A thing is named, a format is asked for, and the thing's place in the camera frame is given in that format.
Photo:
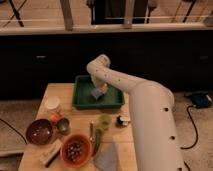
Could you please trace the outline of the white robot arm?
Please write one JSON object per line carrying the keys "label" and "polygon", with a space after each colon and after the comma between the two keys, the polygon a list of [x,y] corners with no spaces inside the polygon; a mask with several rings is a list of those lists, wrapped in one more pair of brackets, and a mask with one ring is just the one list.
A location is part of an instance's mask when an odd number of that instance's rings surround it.
{"label": "white robot arm", "polygon": [[112,70],[104,54],[86,69],[96,87],[108,83],[129,94],[138,171],[186,171],[172,114],[173,93],[158,82]]}

